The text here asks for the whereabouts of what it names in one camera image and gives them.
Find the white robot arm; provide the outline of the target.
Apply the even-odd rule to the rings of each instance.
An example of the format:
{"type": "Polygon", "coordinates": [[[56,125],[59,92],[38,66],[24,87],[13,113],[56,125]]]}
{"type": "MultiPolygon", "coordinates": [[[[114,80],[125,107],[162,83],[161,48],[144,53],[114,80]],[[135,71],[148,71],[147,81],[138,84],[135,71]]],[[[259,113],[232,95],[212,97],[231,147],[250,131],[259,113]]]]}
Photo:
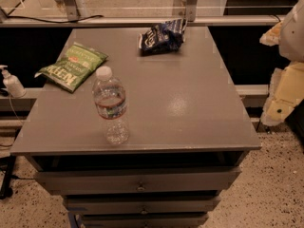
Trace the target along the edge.
{"type": "Polygon", "coordinates": [[[276,126],[304,100],[304,0],[299,0],[282,22],[259,39],[265,46],[278,46],[279,55],[290,63],[276,68],[269,83],[269,96],[263,106],[261,122],[276,126]]]}

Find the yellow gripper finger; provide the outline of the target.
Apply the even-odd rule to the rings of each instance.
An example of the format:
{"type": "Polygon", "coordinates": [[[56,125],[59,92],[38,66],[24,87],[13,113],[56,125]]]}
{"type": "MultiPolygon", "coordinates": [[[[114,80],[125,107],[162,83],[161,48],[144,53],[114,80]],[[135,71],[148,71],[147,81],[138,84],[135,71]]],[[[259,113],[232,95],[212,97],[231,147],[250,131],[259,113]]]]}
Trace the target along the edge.
{"type": "Polygon", "coordinates": [[[284,69],[276,68],[271,77],[261,122],[267,126],[283,123],[303,100],[304,64],[291,62],[284,69]]]}
{"type": "Polygon", "coordinates": [[[280,41],[280,31],[282,23],[278,22],[265,33],[259,39],[259,42],[266,46],[275,46],[279,44],[280,41]]]}

